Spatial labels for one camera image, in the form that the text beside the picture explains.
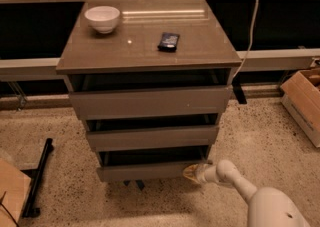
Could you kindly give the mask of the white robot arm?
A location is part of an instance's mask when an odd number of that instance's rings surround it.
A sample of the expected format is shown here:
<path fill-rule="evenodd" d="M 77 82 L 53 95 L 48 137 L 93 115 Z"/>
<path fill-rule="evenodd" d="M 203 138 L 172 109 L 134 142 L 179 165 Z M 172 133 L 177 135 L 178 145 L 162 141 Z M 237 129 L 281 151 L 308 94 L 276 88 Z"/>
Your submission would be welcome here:
<path fill-rule="evenodd" d="M 198 184 L 235 188 L 248 205 L 247 227 L 311 227 L 285 193 L 272 187 L 257 188 L 229 160 L 187 166 L 183 176 Z"/>

